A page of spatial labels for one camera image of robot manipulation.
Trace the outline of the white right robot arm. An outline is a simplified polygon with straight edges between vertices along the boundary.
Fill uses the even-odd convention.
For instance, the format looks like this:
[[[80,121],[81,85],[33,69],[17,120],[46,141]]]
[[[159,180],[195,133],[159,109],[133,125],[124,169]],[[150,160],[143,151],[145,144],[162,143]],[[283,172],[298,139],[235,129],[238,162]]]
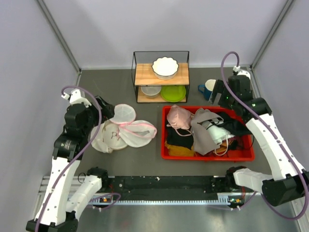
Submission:
[[[211,102],[220,94],[219,106],[233,110],[241,117],[247,129],[260,145],[271,169],[271,174],[254,172],[243,166],[227,171],[230,175],[225,185],[230,191],[247,187],[263,194],[272,206],[293,201],[308,192],[309,173],[296,160],[276,126],[267,102],[253,96],[250,79],[245,75],[233,75],[228,79],[230,94],[223,80],[216,80]]]

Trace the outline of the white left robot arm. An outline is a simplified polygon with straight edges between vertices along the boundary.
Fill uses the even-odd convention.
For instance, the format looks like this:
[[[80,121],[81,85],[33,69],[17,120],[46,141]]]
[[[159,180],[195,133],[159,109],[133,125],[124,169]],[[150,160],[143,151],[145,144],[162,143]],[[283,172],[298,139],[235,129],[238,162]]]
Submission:
[[[94,167],[69,197],[84,151],[98,134],[98,126],[114,116],[114,106],[100,96],[95,96],[93,102],[73,94],[66,99],[70,104],[64,115],[63,131],[54,142],[47,190],[37,215],[26,224],[28,232],[75,232],[91,198],[98,191],[106,191],[110,184],[107,171]]]

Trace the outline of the white mesh laundry bag pink zipper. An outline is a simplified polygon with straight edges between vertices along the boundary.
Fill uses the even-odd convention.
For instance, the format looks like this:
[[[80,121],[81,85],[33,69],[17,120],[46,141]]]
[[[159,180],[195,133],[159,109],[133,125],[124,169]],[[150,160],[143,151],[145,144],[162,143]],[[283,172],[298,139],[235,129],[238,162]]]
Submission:
[[[114,107],[110,121],[116,125],[116,136],[128,146],[139,148],[148,145],[157,134],[157,128],[145,120],[136,120],[135,109],[127,104]]]

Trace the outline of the taupe grey bra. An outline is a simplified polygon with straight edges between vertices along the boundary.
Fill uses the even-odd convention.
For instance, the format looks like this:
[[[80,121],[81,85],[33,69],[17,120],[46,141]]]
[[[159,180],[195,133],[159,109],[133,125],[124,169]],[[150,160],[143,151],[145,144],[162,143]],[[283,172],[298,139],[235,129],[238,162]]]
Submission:
[[[213,119],[223,121],[218,114],[208,109],[199,108],[191,120],[191,133],[194,138],[193,149],[201,155],[206,155],[220,147],[207,131],[207,126],[211,124],[210,121]]]

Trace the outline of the pink bra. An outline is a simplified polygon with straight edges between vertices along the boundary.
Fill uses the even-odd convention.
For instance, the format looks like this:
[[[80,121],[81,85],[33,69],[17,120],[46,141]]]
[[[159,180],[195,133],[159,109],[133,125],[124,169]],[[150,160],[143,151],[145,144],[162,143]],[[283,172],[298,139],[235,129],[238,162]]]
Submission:
[[[190,132],[191,128],[191,120],[193,118],[193,114],[177,105],[173,105],[170,108],[169,113],[167,114],[167,127],[172,127],[179,136],[187,137],[192,135]],[[188,132],[186,135],[182,135],[178,132],[178,129],[182,129]]]

